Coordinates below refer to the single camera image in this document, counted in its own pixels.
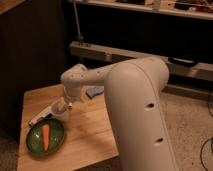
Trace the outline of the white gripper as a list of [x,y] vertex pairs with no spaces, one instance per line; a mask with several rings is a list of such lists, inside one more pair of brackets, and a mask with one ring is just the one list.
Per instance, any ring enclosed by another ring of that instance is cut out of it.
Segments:
[[57,109],[60,112],[71,109],[76,99],[76,96],[70,96],[66,90],[63,90],[63,96],[57,102]]

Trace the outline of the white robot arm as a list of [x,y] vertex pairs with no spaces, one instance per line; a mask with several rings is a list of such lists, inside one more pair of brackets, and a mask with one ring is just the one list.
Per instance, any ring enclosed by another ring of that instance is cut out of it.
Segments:
[[61,75],[64,99],[72,103],[84,85],[102,85],[123,171],[179,171],[159,94],[169,71],[156,57],[97,69],[77,64]]

